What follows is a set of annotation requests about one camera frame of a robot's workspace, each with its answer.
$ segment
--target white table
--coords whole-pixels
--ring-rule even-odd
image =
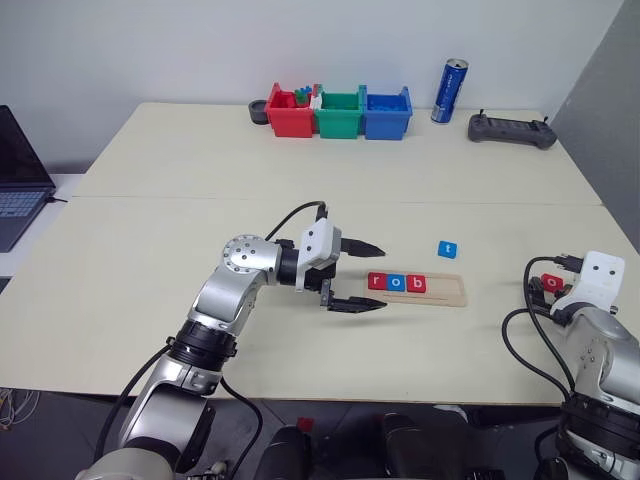
[[[56,185],[55,197],[69,201],[82,175],[58,174],[51,175],[51,179]],[[11,251],[0,253],[0,277],[13,277],[18,272],[38,238],[53,224],[65,205],[64,202],[46,204]]]
[[[547,151],[473,143],[472,113],[438,125],[416,109],[396,142],[277,138],[251,123],[246,106],[142,104],[76,195],[600,205],[559,142]]]
[[[3,322],[11,341],[0,349],[0,365],[11,368],[0,383],[118,393],[182,325],[225,241],[264,234],[290,207],[280,199],[74,198],[0,296],[0,318],[11,318]],[[248,396],[557,403],[553,386],[511,358],[500,338],[505,314],[522,305],[522,270],[536,255],[597,249],[625,257],[616,304],[621,321],[640,335],[640,257],[604,207],[347,201],[330,207],[346,236],[387,252],[341,258],[338,295],[361,295],[367,269],[459,273],[469,306],[390,304],[348,315],[321,310],[317,294],[265,287],[238,356],[225,367]],[[311,221],[310,212],[296,217],[282,236],[297,240]],[[459,258],[436,255],[441,239],[458,243]],[[525,317],[511,330],[526,358],[560,375]],[[27,345],[29,355],[18,357]]]

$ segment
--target green bin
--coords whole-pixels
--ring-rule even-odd
[[[327,93],[318,86],[322,104],[314,110],[322,138],[358,138],[364,114],[366,87],[357,93]]]

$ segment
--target white wall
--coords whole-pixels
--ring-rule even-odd
[[[553,115],[621,3],[0,0],[0,103],[52,170],[95,159],[142,101],[246,104],[279,80],[406,84],[430,106],[452,56],[461,106]]]

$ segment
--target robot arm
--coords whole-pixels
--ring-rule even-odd
[[[613,315],[624,260],[600,252],[558,257],[579,274],[551,306],[575,365],[575,388],[562,405],[556,446],[539,478],[640,479],[640,346]]]
[[[318,209],[296,249],[290,240],[270,242],[239,235],[224,246],[220,264],[196,297],[170,350],[156,363],[127,415],[119,448],[78,479],[169,479],[197,463],[215,410],[212,395],[222,366],[236,354],[236,338],[264,285],[295,285],[320,293],[328,310],[363,312],[384,307],[376,300],[334,298],[331,280],[340,252],[382,256],[377,247],[342,238],[340,229]]]

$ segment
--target blue can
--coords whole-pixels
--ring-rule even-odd
[[[453,115],[456,98],[458,98],[468,69],[469,64],[464,60],[459,58],[447,60],[444,72],[442,72],[436,104],[433,106],[433,112],[431,113],[431,120],[436,123],[449,123]]]

